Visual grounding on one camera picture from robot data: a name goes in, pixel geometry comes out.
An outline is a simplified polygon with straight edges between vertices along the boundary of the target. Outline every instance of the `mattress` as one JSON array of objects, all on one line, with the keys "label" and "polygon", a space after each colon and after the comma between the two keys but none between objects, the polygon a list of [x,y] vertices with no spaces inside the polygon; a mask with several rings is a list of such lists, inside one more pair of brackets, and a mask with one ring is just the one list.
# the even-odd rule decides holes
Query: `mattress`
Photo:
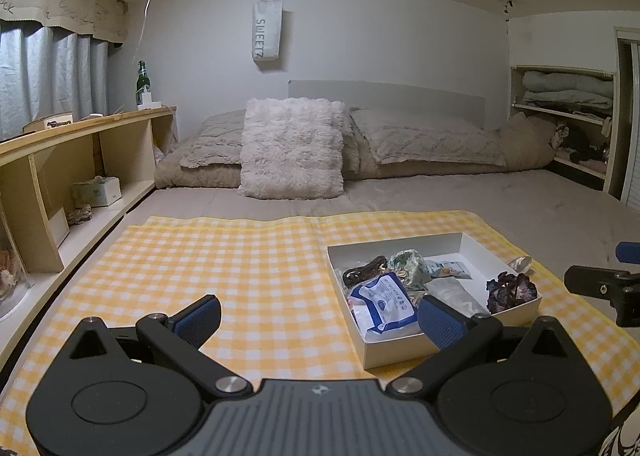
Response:
[{"label": "mattress", "polygon": [[[614,255],[619,242],[640,242],[640,214],[549,171],[370,179],[345,182],[344,188],[338,198],[301,201],[247,198],[236,189],[158,190],[125,216],[75,277],[100,258],[124,227],[142,224],[149,216],[270,221],[377,210],[471,211],[560,279],[571,265],[640,272]],[[590,303],[615,318],[607,301]],[[640,340],[640,328],[629,333]]]}]

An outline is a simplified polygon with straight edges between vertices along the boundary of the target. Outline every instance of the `green glass bottle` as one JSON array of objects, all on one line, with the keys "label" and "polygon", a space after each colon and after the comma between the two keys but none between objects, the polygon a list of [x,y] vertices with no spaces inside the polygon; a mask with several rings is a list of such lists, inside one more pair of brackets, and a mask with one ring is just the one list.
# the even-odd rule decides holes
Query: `green glass bottle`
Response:
[{"label": "green glass bottle", "polygon": [[138,61],[138,82],[136,83],[136,103],[142,104],[142,94],[151,91],[151,81],[146,75],[146,64]]}]

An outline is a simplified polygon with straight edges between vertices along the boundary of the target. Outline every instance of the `blue gripper pad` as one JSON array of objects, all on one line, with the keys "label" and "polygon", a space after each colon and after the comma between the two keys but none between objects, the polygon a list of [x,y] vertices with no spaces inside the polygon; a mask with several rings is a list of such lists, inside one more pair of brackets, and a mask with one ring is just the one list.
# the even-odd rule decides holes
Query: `blue gripper pad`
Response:
[{"label": "blue gripper pad", "polygon": [[620,242],[616,247],[616,259],[620,263],[640,265],[640,243]]},{"label": "blue gripper pad", "polygon": [[199,348],[220,326],[220,302],[210,299],[175,322],[173,332]]},{"label": "blue gripper pad", "polygon": [[[444,348],[462,339],[468,331],[466,322],[447,312],[444,306],[440,307],[429,299],[420,299],[418,303],[418,325],[420,325],[420,330],[440,350],[444,350]],[[454,310],[451,311],[464,319],[464,316]]]}]

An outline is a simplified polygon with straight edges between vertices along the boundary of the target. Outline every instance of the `white box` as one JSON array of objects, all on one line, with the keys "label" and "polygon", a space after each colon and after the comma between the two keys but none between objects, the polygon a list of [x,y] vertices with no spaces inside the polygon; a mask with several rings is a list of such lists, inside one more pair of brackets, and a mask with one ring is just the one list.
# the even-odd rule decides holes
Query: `white box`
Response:
[{"label": "white box", "polygon": [[22,128],[24,133],[29,131],[42,131],[43,129],[53,129],[65,124],[72,124],[74,121],[74,115],[71,112],[56,113],[48,115],[42,119],[30,122]]},{"label": "white box", "polygon": [[122,198],[120,180],[115,176],[96,176],[92,180],[81,181],[71,185],[76,207],[89,204],[91,207],[106,207]]},{"label": "white box", "polygon": [[49,218],[49,228],[56,246],[59,247],[69,234],[69,224],[66,222],[64,207]]},{"label": "white box", "polygon": [[[515,274],[507,264],[465,233],[436,234],[329,247],[327,249],[328,264],[335,295],[340,303],[340,309],[347,323],[358,358],[366,370],[402,360],[424,357],[438,351],[435,344],[422,333],[399,339],[365,342],[347,304],[342,290],[342,282],[335,273],[336,270],[363,266],[376,256],[389,258],[395,253],[407,249],[414,249],[424,258],[434,259],[434,261],[462,261],[465,263],[471,272],[472,279],[458,278],[458,281],[483,306],[486,306],[489,295],[486,282],[496,279],[498,274],[502,272]],[[541,300],[542,296],[538,294],[535,301],[496,313],[494,317],[500,319],[505,326],[527,324],[538,316]]]}]

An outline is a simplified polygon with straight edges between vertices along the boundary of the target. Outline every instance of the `blue handle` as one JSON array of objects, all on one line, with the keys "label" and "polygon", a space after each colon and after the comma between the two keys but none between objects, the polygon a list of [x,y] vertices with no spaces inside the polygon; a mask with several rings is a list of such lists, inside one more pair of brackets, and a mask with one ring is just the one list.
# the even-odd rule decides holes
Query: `blue handle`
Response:
[{"label": "blue handle", "polygon": [[620,263],[640,265],[640,243],[620,242],[616,247],[616,259]]}]

